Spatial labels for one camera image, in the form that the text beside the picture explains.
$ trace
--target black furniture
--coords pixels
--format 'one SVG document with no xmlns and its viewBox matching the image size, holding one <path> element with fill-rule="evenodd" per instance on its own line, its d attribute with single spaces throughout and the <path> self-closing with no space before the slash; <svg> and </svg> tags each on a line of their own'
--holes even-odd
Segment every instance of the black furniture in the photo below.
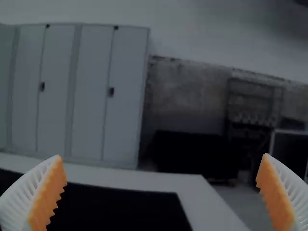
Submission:
<svg viewBox="0 0 308 231">
<path fill-rule="evenodd" d="M 216 180 L 237 178 L 237 152 L 219 135 L 159 130 L 149 149 L 160 172 L 202 174 Z"/>
<path fill-rule="evenodd" d="M 0 169 L 0 195 L 22 174 Z M 68 183 L 48 231 L 191 231 L 176 193 Z"/>
<path fill-rule="evenodd" d="M 308 133 L 273 131 L 269 153 L 305 180 L 308 162 Z"/>
</svg>

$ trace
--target wall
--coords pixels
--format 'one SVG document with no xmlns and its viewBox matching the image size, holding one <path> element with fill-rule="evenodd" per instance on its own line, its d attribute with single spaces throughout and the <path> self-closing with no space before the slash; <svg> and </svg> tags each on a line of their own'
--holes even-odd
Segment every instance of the wall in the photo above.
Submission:
<svg viewBox="0 0 308 231">
<path fill-rule="evenodd" d="M 308 123 L 307 84 L 237 68 L 150 56 L 143 109 L 141 153 L 146 152 L 158 129 L 222 135 L 230 78 L 276 86 L 271 106 L 271 120 L 266 118 L 267 122 L 272 121 L 275 126 L 279 118 L 284 116 Z M 263 99 L 261 102 L 254 102 L 256 108 L 263 108 L 264 105 L 266 104 Z M 252 113 L 251 116 L 257 116 L 260 122 L 260 115 Z"/>
<path fill-rule="evenodd" d="M 308 82 L 308 8 L 291 0 L 1 0 L 0 22 L 148 26 L 150 52 Z"/>
</svg>

